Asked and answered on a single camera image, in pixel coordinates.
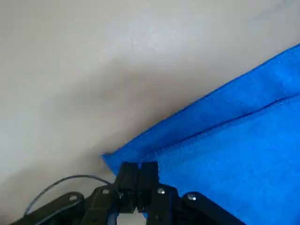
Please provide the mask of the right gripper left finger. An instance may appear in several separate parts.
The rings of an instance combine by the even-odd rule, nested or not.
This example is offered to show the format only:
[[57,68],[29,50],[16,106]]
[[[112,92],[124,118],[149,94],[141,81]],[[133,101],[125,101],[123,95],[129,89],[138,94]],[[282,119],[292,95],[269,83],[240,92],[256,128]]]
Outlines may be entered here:
[[68,192],[30,212],[33,204],[48,190],[42,191],[28,206],[15,225],[115,225],[120,213],[133,213],[136,207],[135,189],[138,165],[124,162],[114,183],[90,176],[104,183],[84,197],[79,192]]

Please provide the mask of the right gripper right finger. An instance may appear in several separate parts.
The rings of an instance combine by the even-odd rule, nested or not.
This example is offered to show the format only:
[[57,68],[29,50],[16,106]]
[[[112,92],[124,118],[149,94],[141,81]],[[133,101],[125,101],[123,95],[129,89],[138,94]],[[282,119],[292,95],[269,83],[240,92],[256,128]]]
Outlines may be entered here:
[[244,222],[198,192],[179,196],[161,184],[158,163],[142,163],[137,180],[137,209],[148,225],[243,225]]

